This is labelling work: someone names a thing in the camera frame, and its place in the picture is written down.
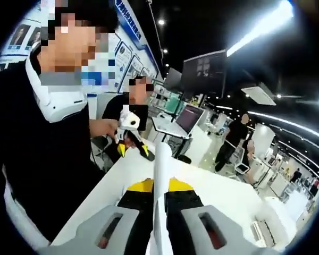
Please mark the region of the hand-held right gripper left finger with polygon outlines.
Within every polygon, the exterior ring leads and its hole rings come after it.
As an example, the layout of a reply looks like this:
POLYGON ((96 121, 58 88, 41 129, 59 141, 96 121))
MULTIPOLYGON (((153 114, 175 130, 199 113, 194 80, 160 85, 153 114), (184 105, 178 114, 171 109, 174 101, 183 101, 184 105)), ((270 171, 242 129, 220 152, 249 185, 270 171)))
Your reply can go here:
POLYGON ((153 185, 147 178, 129 186, 117 205, 81 223, 69 241, 39 254, 146 254, 153 230, 153 185))

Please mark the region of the person's left hand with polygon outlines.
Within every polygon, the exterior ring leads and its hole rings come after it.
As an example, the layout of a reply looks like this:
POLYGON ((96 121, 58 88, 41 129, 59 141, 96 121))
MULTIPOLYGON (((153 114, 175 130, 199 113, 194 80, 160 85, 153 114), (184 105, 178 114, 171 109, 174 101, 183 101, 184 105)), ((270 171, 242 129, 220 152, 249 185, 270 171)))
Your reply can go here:
POLYGON ((119 128, 119 122, 113 119, 103 119, 102 121, 104 124, 105 134, 117 143, 118 139, 116 135, 119 128))

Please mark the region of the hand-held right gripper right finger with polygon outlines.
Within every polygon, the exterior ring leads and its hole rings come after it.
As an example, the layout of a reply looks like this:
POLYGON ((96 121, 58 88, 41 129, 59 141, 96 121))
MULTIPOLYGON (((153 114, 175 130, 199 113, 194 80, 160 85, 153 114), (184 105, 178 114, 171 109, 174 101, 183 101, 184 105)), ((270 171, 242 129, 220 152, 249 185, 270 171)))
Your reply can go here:
POLYGON ((176 178, 169 180, 165 212, 173 254, 279 254, 246 240, 240 225, 176 178))

